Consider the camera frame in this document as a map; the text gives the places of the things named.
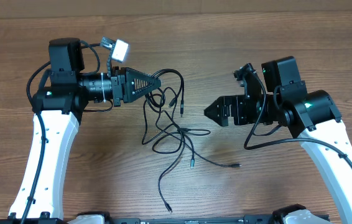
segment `tangled cable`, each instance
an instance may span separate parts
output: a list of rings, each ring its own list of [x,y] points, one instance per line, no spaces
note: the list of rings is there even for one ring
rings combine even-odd
[[[176,70],[174,69],[162,69],[159,70],[158,72],[155,72],[152,77],[154,78],[159,78],[161,75],[164,75],[166,73],[174,73],[176,75],[178,75],[180,77],[180,88],[178,90],[178,92],[176,93],[175,90],[171,87],[167,87],[164,90],[162,90],[161,88],[158,88],[160,93],[155,93],[153,94],[152,92],[146,94],[146,100],[144,101],[143,104],[143,114],[144,114],[144,123],[146,126],[146,129],[144,131],[144,135],[142,138],[141,143],[143,145],[145,144],[149,144],[150,142],[154,141],[156,139],[156,142],[153,143],[152,145],[152,150],[156,153],[159,154],[174,154],[179,152],[177,158],[173,161],[173,163],[171,163],[170,166],[168,166],[168,168],[166,168],[166,170],[164,170],[161,175],[158,178],[158,192],[159,195],[162,199],[162,201],[164,201],[165,207],[166,209],[172,213],[172,208],[170,207],[170,205],[166,202],[164,196],[162,195],[161,189],[160,189],[160,182],[161,179],[164,177],[164,175],[173,167],[175,166],[175,164],[177,163],[177,161],[181,158],[184,149],[187,147],[189,148],[189,150],[191,150],[192,152],[192,158],[191,158],[191,162],[190,162],[190,168],[193,169],[194,168],[194,164],[195,164],[195,158],[194,155],[197,155],[199,158],[203,159],[204,161],[207,161],[213,165],[216,166],[220,166],[220,167],[240,167],[241,164],[230,164],[230,165],[223,165],[223,164],[218,164],[216,162],[213,162],[209,159],[206,159],[204,157],[202,157],[201,155],[199,155],[199,153],[197,153],[194,149],[194,144],[192,139],[190,138],[190,136],[206,136],[208,134],[210,134],[211,132],[207,129],[190,129],[190,128],[181,128],[175,121],[174,121],[174,114],[175,114],[175,110],[177,107],[177,99],[179,97],[180,94],[182,94],[182,99],[180,102],[180,114],[183,114],[183,107],[184,107],[184,80],[183,80],[183,76]],[[170,90],[174,97],[172,98],[172,100],[169,103],[169,107],[173,107],[172,110],[172,115],[170,115],[168,113],[168,111],[163,110],[162,107],[165,106],[165,101],[166,101],[166,97],[165,97],[165,93],[166,91]],[[154,97],[159,97],[160,101],[159,103],[156,102],[156,100],[154,99]],[[147,115],[146,115],[146,104],[149,105],[149,107],[151,108],[151,110],[155,113],[158,114],[158,118],[155,122],[155,126],[157,127],[157,129],[160,130],[160,133],[156,134],[153,138],[147,140],[145,142],[146,136],[147,136],[147,130],[148,130],[148,125],[147,125]],[[170,120],[170,124],[168,126],[166,126],[165,128],[160,128],[158,125],[159,119],[161,117],[161,114],[165,113],[166,117],[168,117],[168,119]],[[175,127],[176,130],[175,131],[168,131],[171,127]],[[180,141],[180,144],[178,146],[178,148],[174,151],[170,151],[170,152],[164,152],[164,151],[158,151],[155,147],[158,145],[158,143],[160,143],[163,139],[165,139],[166,137],[173,137],[175,139],[178,139]]]

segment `table surface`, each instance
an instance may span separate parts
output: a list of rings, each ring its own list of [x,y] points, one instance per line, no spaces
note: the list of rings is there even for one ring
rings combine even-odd
[[[102,36],[130,43],[125,66],[147,73],[180,71],[185,114],[176,115],[176,121],[212,131],[193,137],[202,156],[242,167],[220,168],[197,158],[190,170],[186,151],[162,181],[174,210],[170,215],[157,180],[177,155],[156,154],[150,144],[141,145],[143,99],[109,113],[84,114],[65,178],[66,218],[90,210],[107,210],[113,217],[236,217],[300,203],[340,222],[317,168],[298,144],[246,151],[243,142],[251,125],[222,128],[203,110],[219,96],[243,94],[233,70],[293,55],[308,91],[326,90],[333,97],[352,143],[352,11],[0,20],[0,218],[7,216],[24,175],[33,128],[25,84],[48,61],[49,40],[78,37],[93,43]],[[106,54],[99,49],[102,61]],[[86,70],[94,70],[93,54],[85,50],[84,59]],[[163,81],[163,86],[179,85],[175,75]],[[34,93],[37,82],[32,85]],[[149,113],[149,136],[157,133],[154,118]],[[270,129],[260,126],[258,132]],[[252,143],[287,137],[283,129]],[[161,147],[172,150],[177,142],[169,139]]]

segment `wooden table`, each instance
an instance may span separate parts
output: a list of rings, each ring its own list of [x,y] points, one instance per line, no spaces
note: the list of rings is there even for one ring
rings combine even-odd
[[[33,115],[25,84],[49,59],[49,40],[78,37],[93,43],[102,36],[130,43],[125,66],[147,73],[179,70],[186,95],[185,114],[177,115],[177,122],[212,130],[193,138],[197,152],[243,166],[219,168],[196,159],[190,170],[186,151],[162,181],[174,210],[169,215],[157,179],[176,155],[156,154],[151,145],[141,145],[143,99],[110,113],[84,114],[65,179],[66,218],[90,210],[108,210],[113,217],[235,217],[300,203],[340,222],[317,168],[298,144],[246,151],[250,125],[222,128],[204,117],[203,110],[221,95],[243,94],[233,70],[247,62],[260,68],[262,62],[293,55],[308,91],[326,90],[333,97],[352,142],[352,11],[0,20],[0,218],[6,218],[24,175]],[[99,53],[105,61],[107,52]],[[93,54],[85,50],[84,56],[86,70],[93,70]],[[164,76],[168,85],[178,87],[178,78]],[[157,133],[154,117],[149,113],[149,136]],[[260,126],[258,131],[269,129]],[[252,143],[287,137],[283,129]],[[169,140],[161,146],[171,150],[177,143]]]

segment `green indicator light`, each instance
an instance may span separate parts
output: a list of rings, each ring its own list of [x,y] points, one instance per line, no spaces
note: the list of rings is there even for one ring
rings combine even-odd
[[[309,108],[309,107],[311,107],[311,106],[313,106],[313,105],[310,104],[310,103],[305,103],[305,107],[306,107],[306,108]]]

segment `wooden tabletop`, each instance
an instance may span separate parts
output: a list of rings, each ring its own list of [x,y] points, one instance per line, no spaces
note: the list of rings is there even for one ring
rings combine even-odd
[[[78,37],[95,43],[102,36],[130,43],[125,66],[147,73],[180,71],[185,114],[176,115],[176,121],[212,131],[193,137],[202,156],[242,167],[220,168],[196,158],[191,170],[191,154],[185,151],[162,181],[174,211],[170,215],[157,181],[177,155],[156,154],[151,144],[141,145],[143,99],[109,113],[84,114],[65,178],[66,218],[90,210],[107,210],[113,217],[237,217],[300,203],[340,222],[317,168],[298,144],[246,151],[243,142],[251,125],[222,128],[204,117],[203,110],[219,96],[243,94],[233,70],[247,62],[260,68],[263,62],[293,55],[308,91],[325,90],[332,96],[352,143],[352,11],[0,20],[0,218],[7,217],[24,175],[33,128],[25,84],[49,60],[49,40]],[[105,61],[107,52],[99,53]],[[84,50],[84,59],[86,70],[94,70],[93,54]],[[179,85],[175,75],[165,75],[163,81],[163,86]],[[32,85],[35,93],[37,82]],[[157,133],[154,118],[149,113],[149,136]],[[260,126],[258,132],[270,129]],[[283,129],[252,143],[288,137]],[[161,149],[177,145],[169,139]]]

